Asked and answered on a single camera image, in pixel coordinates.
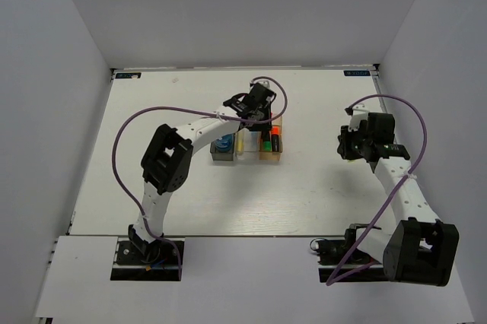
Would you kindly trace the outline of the green capped black highlighter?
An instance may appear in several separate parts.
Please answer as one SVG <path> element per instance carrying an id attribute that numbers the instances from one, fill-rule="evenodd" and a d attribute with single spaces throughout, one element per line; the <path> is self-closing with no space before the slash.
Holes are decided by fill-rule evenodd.
<path id="1" fill-rule="evenodd" d="M 262 141 L 262 151 L 263 152 L 271 152 L 272 151 L 272 142 L 271 142 L 270 131 L 261 132 L 261 141 Z"/>

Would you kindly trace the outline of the orange capped black highlighter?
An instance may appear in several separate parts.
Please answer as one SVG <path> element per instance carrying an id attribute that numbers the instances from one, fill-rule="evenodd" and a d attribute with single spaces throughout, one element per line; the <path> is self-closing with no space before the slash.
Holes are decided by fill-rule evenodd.
<path id="1" fill-rule="evenodd" d="M 281 152 L 281 128 L 279 125 L 274 125 L 271 130 L 271 146 L 274 153 Z"/>

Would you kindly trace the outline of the blue tape roll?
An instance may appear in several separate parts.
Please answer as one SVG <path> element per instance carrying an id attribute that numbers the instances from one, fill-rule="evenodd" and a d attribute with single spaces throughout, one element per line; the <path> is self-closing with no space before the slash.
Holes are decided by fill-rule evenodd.
<path id="1" fill-rule="evenodd" d="M 233 148 L 234 145 L 234 135 L 233 134 L 228 134 L 221 136 L 220 138 L 217 138 L 214 141 L 215 149 L 218 152 L 228 152 Z"/>

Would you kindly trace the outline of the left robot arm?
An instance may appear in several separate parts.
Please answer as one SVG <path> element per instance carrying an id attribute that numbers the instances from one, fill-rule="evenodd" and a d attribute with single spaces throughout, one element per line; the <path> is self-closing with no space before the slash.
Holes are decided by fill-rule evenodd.
<path id="1" fill-rule="evenodd" d="M 213 114 L 185 125 L 157 127 L 142 157 L 143 197 L 134 199 L 139 208 L 137 221 L 128 228 L 135 254 L 143 262 L 153 262 L 161 253 L 164 217 L 171 196 L 186 182 L 194 154 L 210 147 L 216 161 L 234 159 L 236 134 L 270 130 L 271 102 L 233 97 Z"/>

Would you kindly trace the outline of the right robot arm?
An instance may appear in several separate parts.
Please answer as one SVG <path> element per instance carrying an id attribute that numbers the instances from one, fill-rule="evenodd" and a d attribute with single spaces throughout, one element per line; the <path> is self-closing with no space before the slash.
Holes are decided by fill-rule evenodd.
<path id="1" fill-rule="evenodd" d="M 387 194 L 396 228 L 384 233 L 376 223 L 353 226 L 343 243 L 345 256 L 361 262 L 370 256 L 388 281 L 444 287 L 450 280 L 460 234 L 431 209 L 413 173 L 408 151 L 395 142 L 395 119 L 389 113 L 349 109 L 338 152 L 345 160 L 365 160 Z"/>

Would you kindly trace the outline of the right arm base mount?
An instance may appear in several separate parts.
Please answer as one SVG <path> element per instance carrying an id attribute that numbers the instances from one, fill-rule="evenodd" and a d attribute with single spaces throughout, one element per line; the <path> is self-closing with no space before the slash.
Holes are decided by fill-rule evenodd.
<path id="1" fill-rule="evenodd" d="M 330 275 L 333 273 L 335 267 L 339 264 L 342 257 L 347 252 L 344 240 L 328 240 L 325 238 L 316 238 L 310 241 L 310 251 L 317 256 L 318 272 L 321 283 L 325 283 Z M 373 259 L 360 250 L 355 250 L 346 261 L 343 268 L 340 269 L 338 275 L 343 275 L 352 269 L 361 265 L 366 265 L 372 262 Z M 346 278 L 340 280 L 340 283 L 372 283 L 372 282 L 387 282 L 388 279 L 384 274 L 384 269 L 381 264 L 372 266 L 358 273 L 354 273 Z"/>

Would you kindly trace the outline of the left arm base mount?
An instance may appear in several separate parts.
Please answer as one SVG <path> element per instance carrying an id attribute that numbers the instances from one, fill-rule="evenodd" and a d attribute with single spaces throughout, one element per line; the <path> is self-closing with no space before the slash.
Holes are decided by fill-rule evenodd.
<path id="1" fill-rule="evenodd" d="M 145 258 L 129 240 L 120 240 L 111 268 L 111 281 L 180 281 L 177 253 L 169 243 L 159 242 Z"/>

